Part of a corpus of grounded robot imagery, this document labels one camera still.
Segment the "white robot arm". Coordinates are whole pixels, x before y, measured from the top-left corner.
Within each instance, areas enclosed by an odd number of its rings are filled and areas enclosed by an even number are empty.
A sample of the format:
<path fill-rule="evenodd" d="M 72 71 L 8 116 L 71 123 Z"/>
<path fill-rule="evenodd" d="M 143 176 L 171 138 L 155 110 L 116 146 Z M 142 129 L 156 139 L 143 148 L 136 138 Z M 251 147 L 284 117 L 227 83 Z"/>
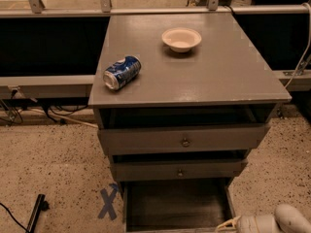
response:
<path fill-rule="evenodd" d="M 273 215 L 237 216 L 218 225 L 215 233 L 311 233 L 311 223 L 297 208 L 280 204 Z"/>

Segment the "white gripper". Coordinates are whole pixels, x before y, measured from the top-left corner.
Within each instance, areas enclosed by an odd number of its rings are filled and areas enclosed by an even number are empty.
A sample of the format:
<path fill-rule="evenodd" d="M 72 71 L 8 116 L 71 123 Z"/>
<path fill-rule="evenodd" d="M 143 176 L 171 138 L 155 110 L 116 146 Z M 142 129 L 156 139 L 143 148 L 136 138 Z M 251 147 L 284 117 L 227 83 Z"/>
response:
<path fill-rule="evenodd" d="M 215 233 L 280 233 L 273 215 L 236 216 L 215 228 Z"/>

